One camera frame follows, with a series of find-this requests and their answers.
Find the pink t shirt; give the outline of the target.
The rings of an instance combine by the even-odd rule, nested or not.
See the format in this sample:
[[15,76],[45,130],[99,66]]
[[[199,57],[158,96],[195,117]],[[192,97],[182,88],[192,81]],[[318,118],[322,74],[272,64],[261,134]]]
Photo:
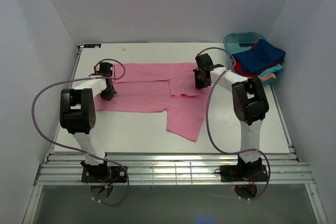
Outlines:
[[190,141],[197,141],[210,88],[196,89],[191,63],[126,63],[117,65],[125,75],[113,86],[117,94],[105,101],[96,96],[96,110],[118,112],[163,112],[166,129]]

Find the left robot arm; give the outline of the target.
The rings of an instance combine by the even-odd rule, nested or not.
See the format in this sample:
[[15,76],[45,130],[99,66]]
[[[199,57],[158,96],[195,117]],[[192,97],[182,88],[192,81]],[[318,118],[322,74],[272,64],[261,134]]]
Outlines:
[[60,126],[66,129],[86,152],[81,162],[87,174],[104,182],[110,176],[106,153],[100,146],[93,128],[96,125],[95,99],[110,101],[116,94],[113,87],[114,66],[101,62],[94,67],[91,79],[72,89],[63,89],[60,95]]

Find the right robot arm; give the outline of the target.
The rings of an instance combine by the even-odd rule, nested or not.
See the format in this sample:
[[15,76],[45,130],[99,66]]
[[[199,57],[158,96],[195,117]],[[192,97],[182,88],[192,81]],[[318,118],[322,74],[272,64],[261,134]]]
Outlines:
[[208,54],[195,57],[195,87],[214,90],[220,86],[232,93],[233,108],[240,122],[240,151],[236,165],[222,165],[215,172],[222,182],[267,181],[267,171],[262,164],[260,130],[266,113],[268,100],[258,77],[247,78],[236,74],[221,64],[213,64]]

